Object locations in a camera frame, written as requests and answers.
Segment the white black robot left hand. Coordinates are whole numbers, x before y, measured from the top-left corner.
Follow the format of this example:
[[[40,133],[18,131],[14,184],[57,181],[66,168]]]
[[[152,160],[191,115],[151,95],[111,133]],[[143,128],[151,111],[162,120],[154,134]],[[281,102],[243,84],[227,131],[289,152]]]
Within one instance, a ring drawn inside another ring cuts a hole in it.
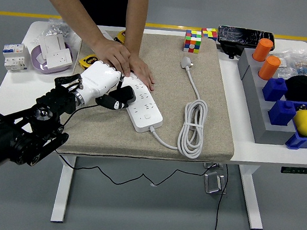
[[[102,61],[96,61],[88,67],[81,73],[81,78],[81,87],[74,91],[79,107],[94,99],[102,107],[118,110],[135,101],[132,87],[122,86],[122,73]]]

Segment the person's left hand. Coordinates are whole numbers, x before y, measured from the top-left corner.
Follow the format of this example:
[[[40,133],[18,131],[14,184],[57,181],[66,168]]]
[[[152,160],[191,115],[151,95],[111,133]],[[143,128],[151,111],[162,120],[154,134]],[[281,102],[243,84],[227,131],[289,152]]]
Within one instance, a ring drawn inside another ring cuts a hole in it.
[[[129,76],[130,72],[135,73],[149,91],[153,91],[155,81],[147,64],[136,54],[130,54],[128,63],[128,68],[125,69],[125,76]]]

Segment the person's right hand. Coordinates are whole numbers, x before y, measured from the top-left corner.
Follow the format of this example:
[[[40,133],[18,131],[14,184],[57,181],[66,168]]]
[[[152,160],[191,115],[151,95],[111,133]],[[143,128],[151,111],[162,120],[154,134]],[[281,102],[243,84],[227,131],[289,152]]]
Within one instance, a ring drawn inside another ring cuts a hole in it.
[[[129,59],[131,54],[125,46],[103,37],[91,49],[104,63],[113,66],[124,76],[130,75]]]

